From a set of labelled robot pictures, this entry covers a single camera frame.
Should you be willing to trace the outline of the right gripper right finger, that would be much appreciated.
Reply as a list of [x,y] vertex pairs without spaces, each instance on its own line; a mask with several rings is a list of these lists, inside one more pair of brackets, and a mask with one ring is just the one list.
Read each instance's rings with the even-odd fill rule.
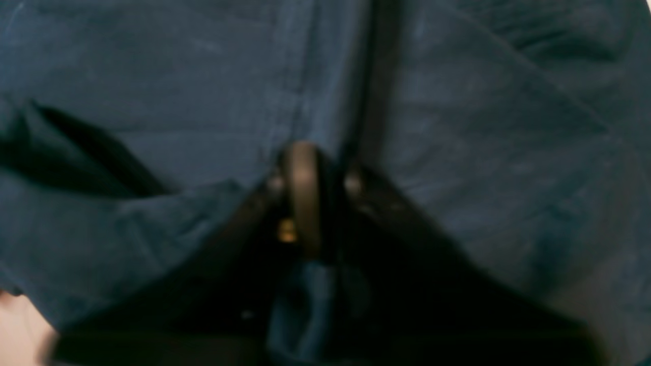
[[603,365],[586,326],[499,284],[384,176],[344,176],[345,260],[370,290],[373,365]]

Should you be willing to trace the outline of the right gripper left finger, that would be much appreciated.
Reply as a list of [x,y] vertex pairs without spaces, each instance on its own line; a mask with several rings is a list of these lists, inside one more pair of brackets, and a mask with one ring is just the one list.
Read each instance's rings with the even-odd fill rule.
[[52,365],[267,365],[275,294],[321,256],[322,164],[293,143],[225,227],[162,280],[61,333]]

